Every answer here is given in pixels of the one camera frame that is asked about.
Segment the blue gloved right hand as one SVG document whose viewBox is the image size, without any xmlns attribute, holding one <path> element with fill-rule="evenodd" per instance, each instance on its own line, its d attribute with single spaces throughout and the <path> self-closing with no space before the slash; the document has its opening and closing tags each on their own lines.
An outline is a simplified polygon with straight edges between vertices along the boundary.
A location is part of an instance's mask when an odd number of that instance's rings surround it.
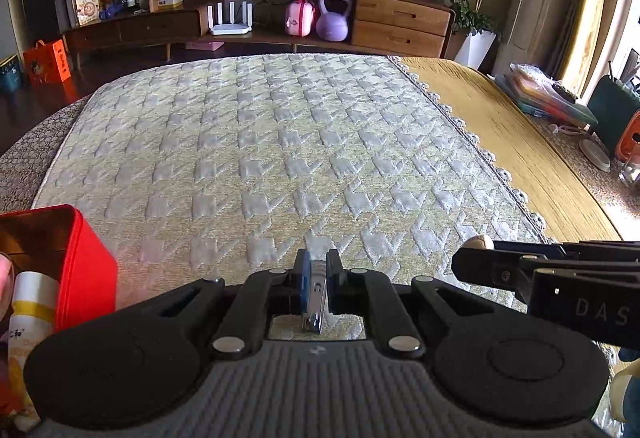
<svg viewBox="0 0 640 438">
<path fill-rule="evenodd" d="M 620 348 L 618 358 L 627 362 L 627 366 L 613 377 L 610 387 L 610 412 L 614 420 L 624 424 L 624 437 L 639 438 L 639 351 Z"/>
</svg>

